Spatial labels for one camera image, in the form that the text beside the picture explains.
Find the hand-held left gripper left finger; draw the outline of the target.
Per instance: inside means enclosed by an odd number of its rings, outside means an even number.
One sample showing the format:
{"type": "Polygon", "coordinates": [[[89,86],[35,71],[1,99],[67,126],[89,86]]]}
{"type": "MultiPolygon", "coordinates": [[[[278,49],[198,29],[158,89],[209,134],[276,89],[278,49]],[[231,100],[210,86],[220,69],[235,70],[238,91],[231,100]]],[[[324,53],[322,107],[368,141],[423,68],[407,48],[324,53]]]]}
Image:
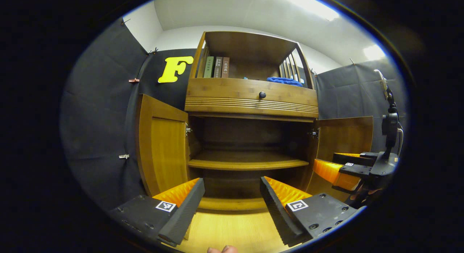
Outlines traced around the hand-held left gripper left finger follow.
{"type": "Polygon", "coordinates": [[[182,243],[204,195],[196,178],[155,196],[139,195],[110,210],[110,217],[151,243],[176,247],[182,243]]]}

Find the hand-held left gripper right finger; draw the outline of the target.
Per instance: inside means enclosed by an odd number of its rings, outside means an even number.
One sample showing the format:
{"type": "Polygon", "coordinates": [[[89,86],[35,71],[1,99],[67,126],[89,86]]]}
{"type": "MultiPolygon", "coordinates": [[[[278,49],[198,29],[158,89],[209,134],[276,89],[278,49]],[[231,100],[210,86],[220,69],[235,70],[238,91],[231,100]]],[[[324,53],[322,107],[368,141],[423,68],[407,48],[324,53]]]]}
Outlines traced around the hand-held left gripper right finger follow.
{"type": "Polygon", "coordinates": [[[310,195],[270,177],[260,177],[260,193],[282,242],[290,247],[328,236],[363,211],[326,192],[310,195]]]}

